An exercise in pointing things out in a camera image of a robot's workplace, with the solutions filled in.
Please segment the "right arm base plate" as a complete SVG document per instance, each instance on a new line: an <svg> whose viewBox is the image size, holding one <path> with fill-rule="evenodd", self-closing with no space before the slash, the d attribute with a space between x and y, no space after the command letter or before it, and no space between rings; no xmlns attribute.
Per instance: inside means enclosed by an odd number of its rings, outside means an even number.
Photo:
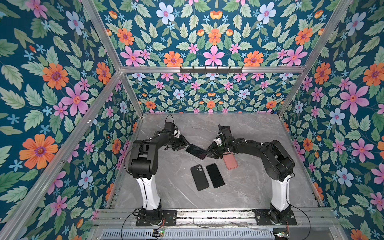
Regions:
<svg viewBox="0 0 384 240"><path fill-rule="evenodd" d="M296 226L297 221L292 209L287 208L284 211L278 211L275 209L252 209L252 212L255 214L255 219L258 226Z"/></svg>

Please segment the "purple edged smartphone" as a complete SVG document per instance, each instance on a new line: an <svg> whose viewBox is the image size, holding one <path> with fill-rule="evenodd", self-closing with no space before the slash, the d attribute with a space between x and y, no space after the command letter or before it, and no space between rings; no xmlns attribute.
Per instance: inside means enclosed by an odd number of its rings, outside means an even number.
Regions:
<svg viewBox="0 0 384 240"><path fill-rule="evenodd" d="M204 160L207 156L207 151L194 145L194 144L189 144L188 147L186 148L186 152L195 156L196 158L200 160Z"/></svg>

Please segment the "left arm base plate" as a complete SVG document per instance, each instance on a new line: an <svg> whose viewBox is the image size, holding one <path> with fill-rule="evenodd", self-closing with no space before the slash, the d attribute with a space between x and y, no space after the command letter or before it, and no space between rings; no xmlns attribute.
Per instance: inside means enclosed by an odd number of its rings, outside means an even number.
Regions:
<svg viewBox="0 0 384 240"><path fill-rule="evenodd" d="M136 221L137 227L175 226L176 210L145 210L139 211Z"/></svg>

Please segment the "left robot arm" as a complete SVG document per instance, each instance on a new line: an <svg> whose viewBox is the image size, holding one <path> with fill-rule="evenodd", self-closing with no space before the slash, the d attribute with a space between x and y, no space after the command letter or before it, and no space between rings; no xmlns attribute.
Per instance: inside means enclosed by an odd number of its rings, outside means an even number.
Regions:
<svg viewBox="0 0 384 240"><path fill-rule="evenodd" d="M139 184L144 210L155 211L160 208L161 199L155 177L159 167L159 150L165 147L180 151L188 145L189 142L173 122L165 122L164 128L153 137L134 142L126 169Z"/></svg>

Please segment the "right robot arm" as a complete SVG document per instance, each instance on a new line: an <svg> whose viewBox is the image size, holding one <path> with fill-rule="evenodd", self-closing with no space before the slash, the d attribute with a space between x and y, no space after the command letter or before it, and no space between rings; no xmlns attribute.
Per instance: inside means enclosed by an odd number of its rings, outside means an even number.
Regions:
<svg viewBox="0 0 384 240"><path fill-rule="evenodd" d="M295 162L283 145L276 140L257 142L255 140L235 138L229 126L219 125L218 137L206 149L207 156L222 159L228 170L239 165L236 154L247 154L262 160L265 172L272 179L271 210L282 213L291 208L289 203L289 184L293 177Z"/></svg>

